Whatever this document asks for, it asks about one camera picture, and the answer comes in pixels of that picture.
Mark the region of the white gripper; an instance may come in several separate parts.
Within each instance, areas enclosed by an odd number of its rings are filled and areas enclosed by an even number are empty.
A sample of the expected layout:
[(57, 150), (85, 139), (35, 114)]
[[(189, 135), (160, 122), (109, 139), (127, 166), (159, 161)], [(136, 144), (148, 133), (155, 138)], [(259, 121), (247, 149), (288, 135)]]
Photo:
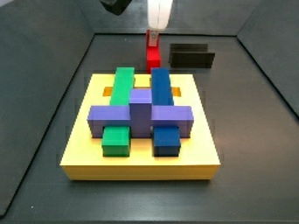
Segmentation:
[(157, 45), (159, 31), (163, 31), (168, 25), (172, 4), (173, 0), (147, 0), (147, 18), (151, 29), (149, 46)]

